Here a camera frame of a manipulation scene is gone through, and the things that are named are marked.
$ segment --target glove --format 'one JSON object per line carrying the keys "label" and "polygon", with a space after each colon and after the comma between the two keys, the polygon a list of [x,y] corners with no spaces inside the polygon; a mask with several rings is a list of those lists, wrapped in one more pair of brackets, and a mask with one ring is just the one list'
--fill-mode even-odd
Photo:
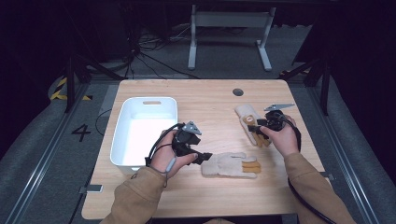
{"label": "glove", "polygon": [[243,152],[214,154],[201,164],[202,175],[226,175],[256,178],[261,166],[256,157],[247,157]]}
{"label": "glove", "polygon": [[268,147],[271,144],[271,141],[264,139],[261,134],[252,133],[248,130],[248,125],[257,125],[257,119],[261,119],[251,105],[239,105],[235,108],[235,112],[238,114],[241,125],[253,146]]}

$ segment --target black cable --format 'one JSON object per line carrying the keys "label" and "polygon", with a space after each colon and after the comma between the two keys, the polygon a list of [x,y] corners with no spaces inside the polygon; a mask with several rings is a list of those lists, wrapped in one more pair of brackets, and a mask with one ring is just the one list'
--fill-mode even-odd
{"label": "black cable", "polygon": [[183,127],[185,124],[184,123],[177,123],[175,125],[173,125],[172,127],[170,127],[169,129],[167,129],[165,132],[163,132],[160,137],[157,139],[157,141],[154,143],[154,145],[152,146],[148,156],[145,158],[146,160],[146,166],[149,166],[151,164],[151,159],[154,156],[154,149],[155,147],[161,142],[161,140],[163,140],[163,138],[170,132],[172,132],[172,130],[174,130],[176,127],[181,128]]}
{"label": "black cable", "polygon": [[128,76],[128,72],[129,72],[130,67],[131,67],[131,64],[128,63],[128,66],[126,67],[126,71],[125,71],[124,77]]}
{"label": "black cable", "polygon": [[145,57],[150,58],[151,60],[153,60],[153,61],[155,61],[155,62],[157,62],[157,63],[162,64],[162,65],[165,66],[165,67],[168,67],[168,68],[172,69],[173,71],[175,71],[175,72],[177,72],[177,73],[184,74],[184,75],[187,75],[187,76],[190,76],[190,77],[194,77],[194,78],[196,78],[196,79],[200,79],[199,77],[196,77],[195,75],[188,74],[188,73],[184,73],[184,72],[180,72],[180,71],[176,70],[175,68],[173,68],[173,67],[171,67],[171,66],[169,66],[169,65],[167,65],[167,64],[165,64],[165,63],[162,63],[162,62],[158,61],[157,59],[155,59],[155,58],[153,58],[153,57],[151,57],[151,56],[149,56],[149,55],[147,55],[147,54],[145,54],[145,53],[140,52],[140,54],[142,54],[142,55],[145,56]]}
{"label": "black cable", "polygon": [[157,153],[161,148],[163,148],[163,147],[168,147],[168,146],[172,146],[172,143],[165,144],[165,145],[162,145],[162,146],[160,146],[160,147],[157,147],[157,149],[154,151],[154,154],[153,154],[152,156],[154,156],[155,153]]}
{"label": "black cable", "polygon": [[96,128],[96,131],[97,132],[99,132],[99,134],[101,134],[102,136],[104,136],[104,134],[103,133],[101,133],[100,131],[99,131],[99,129],[98,129],[98,120],[99,120],[99,118],[100,117],[102,117],[102,115],[104,115],[106,112],[108,112],[108,111],[110,111],[111,109],[108,109],[107,111],[105,111],[105,112],[103,112],[102,114],[100,114],[97,118],[96,118],[96,122],[95,122],[95,128]]}
{"label": "black cable", "polygon": [[[106,68],[106,69],[108,69],[108,70],[110,70],[110,71],[112,71],[112,72],[117,72],[117,71],[120,71],[121,69],[127,67],[128,64],[129,64],[129,62],[126,62],[126,63],[122,63],[122,64],[120,64],[120,65],[116,65],[116,66],[114,66],[114,67],[108,67],[108,68]],[[96,70],[96,69],[87,68],[87,70],[88,70],[91,74],[103,74],[102,72],[100,72],[100,71],[98,71],[98,70]]]}
{"label": "black cable", "polygon": [[[87,181],[85,181],[85,184],[84,184],[84,188],[85,188],[85,189],[86,189],[87,186],[90,184],[90,181],[91,181],[91,178],[92,178],[92,174],[93,174],[94,168],[95,168],[95,167],[93,166],[92,169],[91,169],[91,171],[90,171],[90,174],[88,175]],[[82,196],[84,196],[84,194],[83,194],[83,193],[80,193],[80,194],[79,194],[79,197],[78,197],[78,201],[77,201],[76,207],[75,207],[75,209],[74,209],[74,211],[73,211],[72,216],[71,216],[70,219],[69,219],[69,222],[68,222],[69,224],[71,224],[71,223],[73,222],[73,219],[74,219],[74,217],[76,216],[76,212],[77,212],[77,210],[78,210],[79,204],[81,203]]]}
{"label": "black cable", "polygon": [[[297,138],[297,145],[298,145],[298,150],[301,152],[301,133],[298,130],[298,128],[296,126],[294,126],[294,124],[286,119],[285,116],[281,116],[279,117],[280,120],[287,122],[290,127],[294,130],[295,134],[296,134],[296,138]],[[307,209],[309,209],[312,213],[314,213],[316,216],[320,217],[323,221],[325,221],[326,223],[329,224],[335,224],[334,221],[332,221],[329,217],[326,217],[325,215],[323,215],[322,213],[320,213],[317,209],[315,209],[314,207],[311,206],[311,204],[309,204],[303,197],[301,197],[301,195],[297,192],[297,190],[294,188],[294,186],[291,184],[290,179],[288,178],[288,184],[289,187],[291,189],[291,192],[293,193],[293,195],[297,198],[297,200],[304,205]]]}
{"label": "black cable", "polygon": [[146,222],[146,224],[152,224],[152,217]]}
{"label": "black cable", "polygon": [[[154,51],[154,50],[160,50],[163,49],[164,47],[166,47],[167,45],[171,44],[171,43],[176,43],[178,41],[180,41],[181,39],[185,38],[186,36],[186,31],[190,29],[190,26],[185,28],[184,30],[182,30],[181,32],[178,32],[176,34],[176,36],[170,36],[168,39],[166,40],[162,40],[161,38],[154,36],[152,38],[149,38],[149,34],[142,34],[140,37],[140,40],[145,37],[145,40],[141,41],[139,43],[140,48],[143,51]],[[149,47],[143,47],[143,44],[147,44],[147,43],[155,43],[154,47],[149,48]]]}
{"label": "black cable", "polygon": [[157,75],[158,77],[161,77],[161,78],[163,78],[163,79],[166,79],[166,77],[162,77],[162,76],[160,76],[152,67],[150,67],[145,61],[143,61],[142,59],[140,59],[139,57],[137,57],[136,56],[136,58],[138,59],[138,60],[140,60],[143,64],[145,64],[149,69],[151,69],[153,72],[154,72],[154,74],[155,75]]}

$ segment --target number 4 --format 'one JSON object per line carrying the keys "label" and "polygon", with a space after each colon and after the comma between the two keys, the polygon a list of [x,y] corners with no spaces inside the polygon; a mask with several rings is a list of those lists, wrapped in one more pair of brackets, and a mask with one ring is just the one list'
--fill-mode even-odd
{"label": "number 4", "polygon": [[79,138],[79,142],[82,142],[82,140],[84,139],[84,135],[91,133],[91,132],[87,132],[87,128],[88,128],[88,125],[83,124],[83,125],[81,125],[81,127],[75,129],[72,132],[72,134],[81,134],[81,137]]}

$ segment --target food container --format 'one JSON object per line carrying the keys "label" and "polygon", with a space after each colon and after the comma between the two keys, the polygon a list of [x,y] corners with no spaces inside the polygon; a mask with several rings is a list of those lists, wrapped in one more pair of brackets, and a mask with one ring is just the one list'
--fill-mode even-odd
{"label": "food container", "polygon": [[177,102],[171,97],[134,97],[122,104],[110,160],[126,175],[146,165],[145,157],[163,130],[177,124]]}

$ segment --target metal stand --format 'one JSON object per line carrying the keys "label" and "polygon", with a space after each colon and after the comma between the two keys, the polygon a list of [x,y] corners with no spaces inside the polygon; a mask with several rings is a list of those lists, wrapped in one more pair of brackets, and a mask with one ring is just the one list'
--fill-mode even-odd
{"label": "metal stand", "polygon": [[271,29],[276,8],[272,7],[269,12],[213,12],[196,11],[192,5],[191,11],[191,46],[189,65],[190,70],[195,69],[195,58],[197,51],[196,27],[197,26],[219,26],[219,27],[255,27],[263,28],[261,40],[257,40],[257,48],[262,57],[265,71],[271,71],[272,67],[265,50],[265,43]]}

